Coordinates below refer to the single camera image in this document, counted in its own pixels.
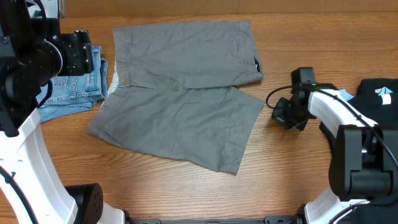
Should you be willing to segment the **grey cotton shorts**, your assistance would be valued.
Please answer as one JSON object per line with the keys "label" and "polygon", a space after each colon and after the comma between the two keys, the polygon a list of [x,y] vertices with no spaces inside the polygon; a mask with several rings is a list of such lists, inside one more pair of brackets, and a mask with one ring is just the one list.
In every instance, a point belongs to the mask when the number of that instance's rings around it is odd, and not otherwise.
{"label": "grey cotton shorts", "polygon": [[113,31],[112,92],[88,126],[110,144],[237,174],[264,102],[249,21],[124,26]]}

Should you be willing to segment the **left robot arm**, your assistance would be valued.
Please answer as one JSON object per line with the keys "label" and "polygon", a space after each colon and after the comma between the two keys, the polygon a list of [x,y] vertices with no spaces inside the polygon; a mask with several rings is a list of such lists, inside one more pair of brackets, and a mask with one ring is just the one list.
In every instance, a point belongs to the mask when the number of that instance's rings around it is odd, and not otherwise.
{"label": "left robot arm", "polygon": [[1,190],[19,223],[130,223],[99,184],[63,185],[45,145],[42,87],[94,69],[87,31],[60,32],[62,4],[1,0]]}

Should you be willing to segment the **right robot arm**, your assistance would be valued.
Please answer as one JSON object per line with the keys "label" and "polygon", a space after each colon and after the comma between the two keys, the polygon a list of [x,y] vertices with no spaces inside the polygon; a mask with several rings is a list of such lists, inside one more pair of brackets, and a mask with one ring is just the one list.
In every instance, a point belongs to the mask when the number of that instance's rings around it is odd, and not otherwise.
{"label": "right robot arm", "polygon": [[291,99],[280,98],[272,119],[284,129],[304,130],[318,118],[333,136],[329,186],[294,216],[265,223],[338,223],[362,207],[397,204],[397,131],[377,124],[347,103],[331,83],[317,83],[313,68],[290,74]]}

